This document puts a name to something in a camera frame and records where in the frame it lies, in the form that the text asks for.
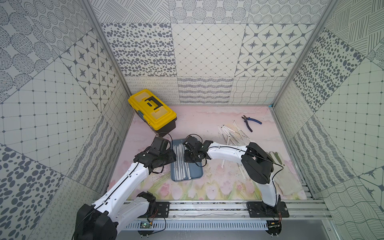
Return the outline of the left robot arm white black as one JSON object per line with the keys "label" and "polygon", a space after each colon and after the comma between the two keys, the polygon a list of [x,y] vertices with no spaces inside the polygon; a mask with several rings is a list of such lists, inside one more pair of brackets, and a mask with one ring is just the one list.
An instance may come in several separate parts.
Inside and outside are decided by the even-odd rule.
{"label": "left robot arm white black", "polygon": [[148,221],[160,210],[156,197],[141,192],[128,205],[128,197],[157,168],[176,161],[173,142],[155,137],[152,144],[138,153],[134,162],[118,182],[93,204],[84,204],[77,212],[73,240],[114,240],[124,227],[139,217]]}

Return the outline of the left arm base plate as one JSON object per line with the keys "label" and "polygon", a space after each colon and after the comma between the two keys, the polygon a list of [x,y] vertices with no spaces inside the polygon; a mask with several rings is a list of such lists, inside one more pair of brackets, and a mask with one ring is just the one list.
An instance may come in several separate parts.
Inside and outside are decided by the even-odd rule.
{"label": "left arm base plate", "polygon": [[153,202],[149,204],[144,218],[168,218],[170,211],[170,202]]}

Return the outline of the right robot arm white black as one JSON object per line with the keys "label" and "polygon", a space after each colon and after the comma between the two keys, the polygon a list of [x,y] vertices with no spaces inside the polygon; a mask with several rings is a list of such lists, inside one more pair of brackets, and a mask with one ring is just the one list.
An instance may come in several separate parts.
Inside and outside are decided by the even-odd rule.
{"label": "right robot arm white black", "polygon": [[186,163],[200,163],[207,160],[225,160],[241,165],[249,178],[258,184],[264,205],[277,207],[281,200],[273,181],[273,160],[256,143],[247,146],[222,145],[213,141],[200,142],[193,136],[188,136],[183,142],[186,150]]}

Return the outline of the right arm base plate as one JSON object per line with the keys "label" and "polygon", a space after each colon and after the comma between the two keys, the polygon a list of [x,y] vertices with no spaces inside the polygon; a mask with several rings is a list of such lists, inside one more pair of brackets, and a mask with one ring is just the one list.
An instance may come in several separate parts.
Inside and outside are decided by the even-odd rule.
{"label": "right arm base plate", "polygon": [[250,218],[289,218],[290,214],[285,202],[278,202],[275,207],[263,202],[246,203]]}

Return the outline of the blue grey storage tray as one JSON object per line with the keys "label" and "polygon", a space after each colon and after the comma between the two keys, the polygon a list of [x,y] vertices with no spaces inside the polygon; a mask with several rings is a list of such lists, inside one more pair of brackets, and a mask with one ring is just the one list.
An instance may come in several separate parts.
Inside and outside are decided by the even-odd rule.
{"label": "blue grey storage tray", "polygon": [[[177,145],[179,144],[183,144],[184,142],[184,139],[182,140],[173,140],[173,150],[174,150],[174,153],[175,153],[175,148]],[[203,168],[202,168],[202,163],[188,163],[189,164],[189,167],[190,167],[190,173],[191,173],[191,177],[192,179],[191,180],[196,180],[196,179],[199,179],[203,176],[204,172],[203,172]],[[171,167],[170,167],[170,170],[171,170],[171,179],[174,181],[174,182],[182,182],[182,181],[176,181],[175,179],[175,162],[171,163]]]}

